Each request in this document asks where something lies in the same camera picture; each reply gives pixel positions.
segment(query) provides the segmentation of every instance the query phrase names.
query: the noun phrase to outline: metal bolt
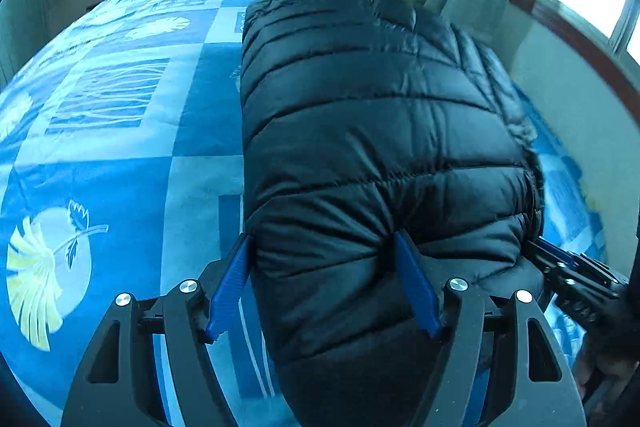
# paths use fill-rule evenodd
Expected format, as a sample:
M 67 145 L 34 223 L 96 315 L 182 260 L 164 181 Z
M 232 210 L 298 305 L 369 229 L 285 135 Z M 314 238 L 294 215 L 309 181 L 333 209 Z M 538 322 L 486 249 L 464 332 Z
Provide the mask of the metal bolt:
M 455 277 L 449 281 L 449 287 L 456 292 L 463 292 L 469 288 L 469 285 L 466 283 L 464 279 L 459 279 Z
M 126 306 L 131 302 L 131 295 L 128 293 L 121 293 L 116 297 L 116 304 L 118 306 Z
M 192 293 L 196 291 L 197 287 L 198 287 L 198 283 L 193 279 L 188 279 L 180 283 L 180 291 L 182 293 Z
M 516 291 L 516 299 L 520 302 L 524 302 L 525 304 L 528 304 L 533 300 L 533 297 L 526 290 L 518 290 Z

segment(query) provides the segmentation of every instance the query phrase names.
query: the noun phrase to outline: puffer jacket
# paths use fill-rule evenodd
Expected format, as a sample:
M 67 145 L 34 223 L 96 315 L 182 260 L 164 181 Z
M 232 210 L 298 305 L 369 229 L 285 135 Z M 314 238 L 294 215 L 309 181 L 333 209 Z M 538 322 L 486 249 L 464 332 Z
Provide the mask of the puffer jacket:
M 389 238 L 444 273 L 543 294 L 520 256 L 542 174 L 486 47 L 400 0 L 260 0 L 246 14 L 242 140 L 252 283 L 304 427 L 399 427 L 438 345 L 418 329 Z

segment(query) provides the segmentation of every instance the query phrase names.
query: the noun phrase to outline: human hand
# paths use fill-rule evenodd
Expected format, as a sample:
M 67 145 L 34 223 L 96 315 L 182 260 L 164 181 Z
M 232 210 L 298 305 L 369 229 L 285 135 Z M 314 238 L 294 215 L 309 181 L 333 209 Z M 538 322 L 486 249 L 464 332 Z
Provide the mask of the human hand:
M 589 427 L 598 427 L 604 424 L 607 414 L 638 368 L 638 362 L 603 350 L 591 335 L 587 335 L 572 369 L 581 398 L 584 398 L 586 385 L 596 368 L 603 372 L 605 382 L 610 387 L 603 395 L 595 397 L 595 404 L 586 411 Z

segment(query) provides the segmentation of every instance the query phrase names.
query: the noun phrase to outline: blue bedspread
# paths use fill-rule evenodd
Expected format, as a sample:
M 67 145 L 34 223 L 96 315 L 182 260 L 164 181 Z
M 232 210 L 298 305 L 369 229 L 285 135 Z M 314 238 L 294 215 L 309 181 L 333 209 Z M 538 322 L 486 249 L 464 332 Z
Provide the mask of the blue bedspread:
M 52 425 L 111 299 L 197 277 L 241 230 L 239 63 L 252 1 L 108 0 L 0 94 L 0 350 Z M 527 111 L 557 209 L 549 237 L 599 250 L 577 173 Z M 249 287 L 239 308 L 209 350 L 234 415 L 241 427 L 297 425 Z M 156 358 L 170 422 L 183 425 L 162 338 Z

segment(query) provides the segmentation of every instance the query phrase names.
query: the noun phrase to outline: window sill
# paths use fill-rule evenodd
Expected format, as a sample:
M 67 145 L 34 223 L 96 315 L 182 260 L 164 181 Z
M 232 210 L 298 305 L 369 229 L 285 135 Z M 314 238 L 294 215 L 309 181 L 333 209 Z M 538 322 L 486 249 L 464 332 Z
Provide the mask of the window sill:
M 558 7 L 550 6 L 545 0 L 510 0 L 510 3 L 571 46 L 616 93 L 640 127 L 640 67 L 631 58 L 623 64 L 622 60 L 614 57 L 603 46 L 600 42 L 602 39 L 590 36 L 591 32 L 588 30 L 578 29 L 574 23 L 560 15 Z

